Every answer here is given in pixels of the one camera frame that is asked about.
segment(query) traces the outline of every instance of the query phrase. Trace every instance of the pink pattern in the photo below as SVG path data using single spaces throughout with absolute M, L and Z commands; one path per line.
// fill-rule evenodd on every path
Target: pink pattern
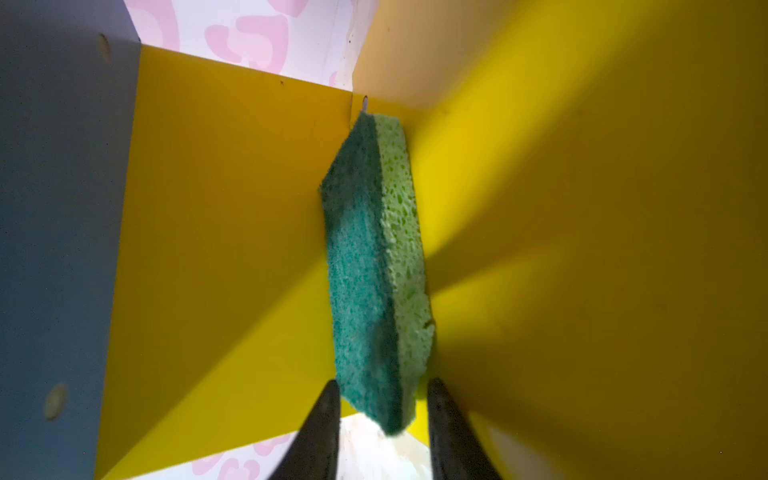
M 181 40 L 176 11 L 171 0 L 125 0 L 139 37 L 149 45 L 179 51 Z
M 298 17 L 309 0 L 267 0 L 272 8 L 285 15 Z
M 192 462 L 192 473 L 195 475 L 205 475 L 221 460 L 223 453 L 217 453 L 210 457 L 200 458 Z
M 218 480 L 256 480 L 260 470 L 256 460 L 245 461 L 241 468 L 236 458 L 230 458 L 221 466 Z
M 288 56 L 288 20 L 282 15 L 248 15 L 235 21 L 235 28 L 211 25 L 205 39 L 216 56 L 239 64 L 279 74 Z
M 272 453 L 275 447 L 277 447 L 278 445 L 282 445 L 283 443 L 286 443 L 289 440 L 291 440 L 291 434 L 287 433 L 285 435 L 275 437 L 274 439 L 269 439 L 269 440 L 264 440 L 263 442 L 254 443 L 253 450 L 259 455 L 266 457 L 267 455 Z

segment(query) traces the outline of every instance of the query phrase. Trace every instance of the green sponge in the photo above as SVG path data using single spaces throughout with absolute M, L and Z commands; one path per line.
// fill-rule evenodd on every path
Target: green sponge
M 355 409 L 395 435 L 414 418 L 435 330 L 400 122 L 361 113 L 320 193 L 336 380 Z

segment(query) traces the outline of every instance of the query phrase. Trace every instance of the white patterned surface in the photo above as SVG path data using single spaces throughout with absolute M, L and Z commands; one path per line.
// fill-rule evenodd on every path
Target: white patterned surface
M 134 480 L 266 480 L 296 433 L 245 445 Z M 428 480 L 429 449 L 405 432 L 386 438 L 363 414 L 345 417 L 339 430 L 339 480 Z
M 378 0 L 125 0 L 142 43 L 352 89 Z

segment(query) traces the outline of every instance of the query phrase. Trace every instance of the yellow-green sponge layer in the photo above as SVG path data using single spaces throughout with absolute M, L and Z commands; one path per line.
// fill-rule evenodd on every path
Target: yellow-green sponge layer
M 320 187 L 336 380 L 385 433 L 412 420 L 434 326 L 406 150 L 395 118 L 362 113 Z
M 432 349 L 435 327 L 425 291 L 424 250 L 416 213 L 406 136 L 397 118 L 373 115 L 382 169 L 382 227 L 395 300 L 403 425 L 413 421 L 415 393 Z

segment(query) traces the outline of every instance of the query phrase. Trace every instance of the gray wall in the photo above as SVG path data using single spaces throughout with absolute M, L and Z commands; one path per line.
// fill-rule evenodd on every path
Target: gray wall
M 93 477 L 139 53 L 122 0 L 0 2 L 3 479 Z

